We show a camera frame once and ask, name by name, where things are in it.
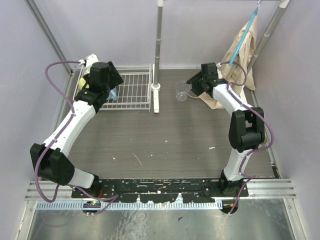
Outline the blue mug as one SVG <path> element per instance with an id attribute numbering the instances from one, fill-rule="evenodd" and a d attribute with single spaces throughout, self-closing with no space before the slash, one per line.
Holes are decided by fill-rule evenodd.
<path id="1" fill-rule="evenodd" d="M 110 90 L 109 95 L 106 99 L 107 101 L 117 101 L 118 100 L 118 95 L 117 95 L 117 88 L 113 88 Z"/>

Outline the clear plastic cup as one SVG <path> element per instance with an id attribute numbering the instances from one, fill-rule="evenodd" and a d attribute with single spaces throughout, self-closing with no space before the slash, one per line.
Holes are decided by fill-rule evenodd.
<path id="1" fill-rule="evenodd" d="M 183 102 L 187 99 L 191 85 L 185 81 L 179 81 L 175 85 L 175 97 L 178 101 Z"/>

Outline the yellow mug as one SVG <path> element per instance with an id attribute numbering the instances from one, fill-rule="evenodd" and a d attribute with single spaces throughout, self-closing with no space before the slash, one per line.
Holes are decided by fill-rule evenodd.
<path id="1" fill-rule="evenodd" d="M 78 80 L 77 86 L 78 86 L 78 90 L 79 91 L 81 91 L 83 88 L 85 88 L 85 89 L 89 89 L 90 88 L 89 84 L 87 83 L 87 81 L 85 80 L 84 77 L 81 77 Z"/>

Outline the white speckled mug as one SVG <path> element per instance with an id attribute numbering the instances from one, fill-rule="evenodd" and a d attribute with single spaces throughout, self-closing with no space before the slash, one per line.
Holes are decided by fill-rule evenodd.
<path id="1" fill-rule="evenodd" d="M 85 68 L 83 74 L 86 75 L 86 74 L 89 74 L 90 73 L 90 69 L 88 67 Z"/>

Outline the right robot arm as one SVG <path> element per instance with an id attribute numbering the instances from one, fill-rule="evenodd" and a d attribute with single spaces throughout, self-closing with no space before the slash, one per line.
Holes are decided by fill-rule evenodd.
<path id="1" fill-rule="evenodd" d="M 214 62 L 203 63 L 201 71 L 190 78 L 187 84 L 191 85 L 195 95 L 206 93 L 218 101 L 231 117 L 228 132 L 231 154 L 218 180 L 220 193 L 231 197 L 243 185 L 243 171 L 253 151 L 265 140 L 265 124 L 261 120 L 264 111 L 260 107 L 246 105 L 228 81 L 219 77 Z"/>

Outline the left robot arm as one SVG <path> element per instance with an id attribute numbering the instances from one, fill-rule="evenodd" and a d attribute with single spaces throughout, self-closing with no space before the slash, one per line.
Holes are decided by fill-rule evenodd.
<path id="1" fill-rule="evenodd" d="M 112 61 L 98 61 L 90 64 L 84 80 L 85 86 L 71 102 L 67 116 L 42 144 L 32 145 L 30 156 L 36 177 L 61 186 L 81 187 L 88 198 L 95 198 L 100 193 L 98 177 L 74 167 L 68 156 L 81 131 L 123 79 Z"/>

